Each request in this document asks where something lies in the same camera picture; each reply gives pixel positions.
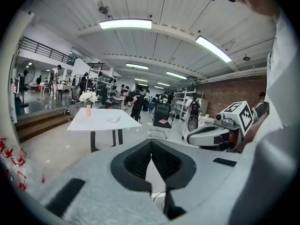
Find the black table leg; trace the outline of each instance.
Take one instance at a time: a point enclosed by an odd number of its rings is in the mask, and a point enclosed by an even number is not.
[[[123,131],[118,129],[119,145],[123,144]]]
[[[96,132],[91,131],[90,132],[90,152],[99,151],[99,149],[96,148]]]
[[[112,142],[113,142],[113,147],[116,146],[116,130],[112,131]]]

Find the fluorescent light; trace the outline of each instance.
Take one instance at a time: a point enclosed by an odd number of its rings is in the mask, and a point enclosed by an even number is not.
[[[147,82],[147,80],[138,79],[138,78],[135,78],[135,80],[137,80],[137,81],[142,81],[142,82]]]
[[[170,86],[169,84],[164,84],[164,83],[160,83],[160,82],[158,82],[158,84],[168,86],[168,87]]]
[[[130,63],[126,63],[126,66],[127,66],[127,67],[131,67],[131,68],[149,69],[149,67],[147,67],[147,66],[136,65],[136,64],[130,64]]]
[[[109,28],[152,28],[152,20],[143,19],[117,19],[99,22],[102,29]]]
[[[168,75],[171,75],[171,76],[174,76],[174,77],[178,77],[178,78],[181,78],[181,79],[188,79],[187,77],[184,77],[184,76],[181,76],[181,75],[178,75],[176,73],[171,73],[171,72],[166,72]]]
[[[224,62],[232,61],[231,58],[228,57],[226,53],[224,53],[221,49],[214,46],[210,41],[206,40],[205,38],[200,36],[199,38],[196,39],[196,43],[202,45],[203,47],[206,47],[208,50],[216,54]]]

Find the flower vase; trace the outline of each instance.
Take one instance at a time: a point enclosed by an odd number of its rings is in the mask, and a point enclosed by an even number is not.
[[[86,105],[86,117],[89,118],[90,117],[90,105]]]

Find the railing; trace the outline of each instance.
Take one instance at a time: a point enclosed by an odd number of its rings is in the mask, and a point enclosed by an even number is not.
[[[110,71],[111,68],[106,65],[105,63],[87,63],[92,69],[95,69],[95,70],[103,70],[103,71]]]
[[[52,49],[46,45],[40,44],[28,37],[23,37],[22,42],[20,44],[20,48],[24,50],[28,50],[37,54],[41,54],[48,58],[52,58],[68,65],[74,66],[75,59],[65,55],[55,49]]]

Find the wooden step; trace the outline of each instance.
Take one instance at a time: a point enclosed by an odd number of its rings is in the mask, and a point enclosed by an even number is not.
[[[45,121],[49,121],[49,120],[52,120],[52,119],[55,119],[55,118],[62,117],[61,113],[64,113],[64,110],[48,112],[48,113],[41,114],[41,115],[38,115],[38,116],[34,116],[34,117],[31,117],[31,118],[23,119],[23,120],[20,120],[16,123],[15,128],[16,128],[17,131],[20,131],[22,129],[25,129],[25,128],[28,128],[28,127],[31,127],[31,126],[34,126],[34,125],[37,125],[37,124],[40,124],[40,123],[43,123]]]
[[[42,123],[38,123],[34,126],[30,126],[24,129],[21,129],[18,131],[19,140],[20,142],[24,142],[28,139],[31,139],[41,133],[44,133],[52,128],[58,127],[62,124],[65,124],[68,122],[68,119],[61,115],[59,117],[50,119],[48,121],[44,121]]]

